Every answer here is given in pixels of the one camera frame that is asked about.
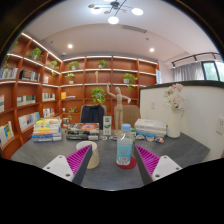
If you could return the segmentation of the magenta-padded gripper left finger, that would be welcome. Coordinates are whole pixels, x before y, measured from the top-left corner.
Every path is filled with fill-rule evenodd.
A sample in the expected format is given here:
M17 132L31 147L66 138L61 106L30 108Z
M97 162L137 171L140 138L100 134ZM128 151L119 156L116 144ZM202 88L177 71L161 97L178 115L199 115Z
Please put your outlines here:
M80 185L91 156L92 146L87 145L68 156L58 155L44 167L44 170Z

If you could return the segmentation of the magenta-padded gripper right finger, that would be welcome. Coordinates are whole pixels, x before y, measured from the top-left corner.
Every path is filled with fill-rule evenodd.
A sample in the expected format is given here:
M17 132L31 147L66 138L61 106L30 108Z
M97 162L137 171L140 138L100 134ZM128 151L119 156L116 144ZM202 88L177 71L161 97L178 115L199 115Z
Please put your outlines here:
M134 146L134 156L144 185L181 170L169 156L158 156L138 145Z

